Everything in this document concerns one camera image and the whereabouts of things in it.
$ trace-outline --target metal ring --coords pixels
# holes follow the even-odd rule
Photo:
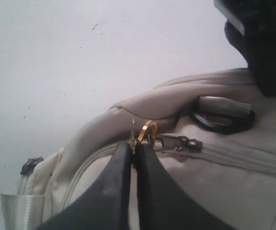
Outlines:
[[[157,131],[158,131],[157,123],[153,120],[149,120],[144,124],[144,126],[143,126],[143,128],[142,128],[142,130],[141,130],[141,132],[140,132],[140,134],[137,138],[136,147],[138,147],[142,144],[143,137],[145,136],[145,133],[146,133],[146,131],[149,127],[152,127],[152,129],[153,129],[152,146],[155,145],[155,141],[156,141],[156,137],[157,137]]]

